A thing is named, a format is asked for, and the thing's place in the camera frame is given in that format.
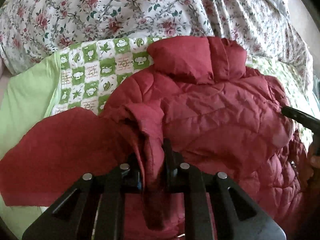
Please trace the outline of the right hand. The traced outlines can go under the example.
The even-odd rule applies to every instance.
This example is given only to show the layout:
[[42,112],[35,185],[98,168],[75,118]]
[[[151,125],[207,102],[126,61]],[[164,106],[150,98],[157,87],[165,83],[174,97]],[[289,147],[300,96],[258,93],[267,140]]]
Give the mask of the right hand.
[[319,143],[315,141],[309,146],[306,162],[303,167],[303,183],[313,190],[319,190]]

